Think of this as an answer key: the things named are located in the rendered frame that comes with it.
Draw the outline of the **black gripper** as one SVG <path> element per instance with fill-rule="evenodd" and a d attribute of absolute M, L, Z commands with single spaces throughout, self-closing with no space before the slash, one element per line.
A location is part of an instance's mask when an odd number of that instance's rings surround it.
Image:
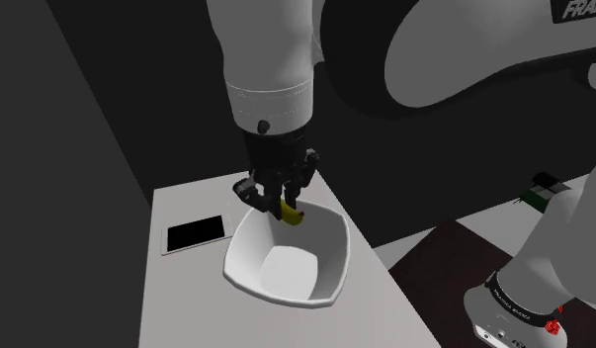
<path fill-rule="evenodd" d="M 284 189 L 284 200 L 292 208 L 298 209 L 297 199 L 314 175 L 320 154 L 309 148 L 306 140 L 306 126 L 282 134 L 260 134 L 247 130 L 242 132 L 249 160 L 248 177 L 232 186 L 239 200 L 249 207 L 266 213 L 269 200 L 261 195 L 256 187 L 276 186 Z"/>

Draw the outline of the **yellow banana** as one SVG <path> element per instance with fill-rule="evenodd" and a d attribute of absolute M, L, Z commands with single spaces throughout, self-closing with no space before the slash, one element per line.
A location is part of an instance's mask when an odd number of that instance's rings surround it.
<path fill-rule="evenodd" d="M 303 221 L 304 212 L 298 211 L 281 200 L 281 219 L 289 225 L 298 225 Z"/>

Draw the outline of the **white square bowl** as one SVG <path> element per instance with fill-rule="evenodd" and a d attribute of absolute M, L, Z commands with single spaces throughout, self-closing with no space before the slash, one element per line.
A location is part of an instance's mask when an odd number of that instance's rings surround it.
<path fill-rule="evenodd" d="M 238 290 L 275 305 L 334 305 L 350 264 L 351 236 L 345 217 L 299 200 L 302 221 L 291 225 L 249 210 L 223 257 L 222 275 Z"/>

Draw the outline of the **white phone with black screen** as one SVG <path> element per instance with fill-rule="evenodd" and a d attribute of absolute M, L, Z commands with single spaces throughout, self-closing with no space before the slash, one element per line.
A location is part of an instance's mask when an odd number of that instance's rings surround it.
<path fill-rule="evenodd" d="M 232 236 L 228 215 L 216 215 L 191 220 L 164 228 L 161 232 L 160 253 L 165 256 L 203 246 Z"/>

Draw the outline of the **white table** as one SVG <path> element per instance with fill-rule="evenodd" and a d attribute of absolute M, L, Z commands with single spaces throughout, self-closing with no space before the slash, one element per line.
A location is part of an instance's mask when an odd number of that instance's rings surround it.
<path fill-rule="evenodd" d="M 348 276 L 331 307 L 292 308 L 236 289 L 222 275 L 225 239 L 164 255 L 167 227 L 248 208 L 232 192 L 244 173 L 153 193 L 138 348 L 441 348 L 353 221 Z"/>

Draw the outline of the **green and white box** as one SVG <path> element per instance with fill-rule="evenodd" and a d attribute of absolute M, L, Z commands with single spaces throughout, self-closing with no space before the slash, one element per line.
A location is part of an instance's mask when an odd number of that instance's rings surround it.
<path fill-rule="evenodd" d="M 567 190 L 570 190 L 569 186 L 542 171 L 532 178 L 532 186 L 517 199 L 517 203 L 523 202 L 543 214 L 552 197 Z"/>

